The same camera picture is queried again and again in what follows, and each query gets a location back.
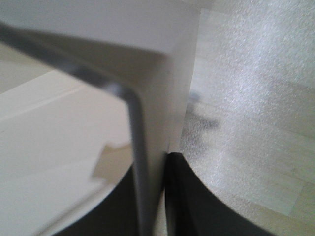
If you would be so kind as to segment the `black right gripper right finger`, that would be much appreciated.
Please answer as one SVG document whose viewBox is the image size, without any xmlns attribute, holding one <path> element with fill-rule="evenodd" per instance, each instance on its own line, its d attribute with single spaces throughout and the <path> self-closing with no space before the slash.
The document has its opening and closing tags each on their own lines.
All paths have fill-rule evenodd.
<svg viewBox="0 0 315 236">
<path fill-rule="evenodd" d="M 164 169 L 167 233 L 170 236 L 269 236 L 217 198 L 181 153 L 167 155 Z"/>
</svg>

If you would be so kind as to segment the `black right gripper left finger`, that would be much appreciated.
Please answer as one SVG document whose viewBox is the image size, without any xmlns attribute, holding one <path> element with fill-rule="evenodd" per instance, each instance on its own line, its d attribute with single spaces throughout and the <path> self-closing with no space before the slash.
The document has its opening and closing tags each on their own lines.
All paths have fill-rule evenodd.
<svg viewBox="0 0 315 236">
<path fill-rule="evenodd" d="M 129 168 L 114 190 L 84 217 L 58 232 L 59 236 L 138 235 L 133 169 Z"/>
</svg>

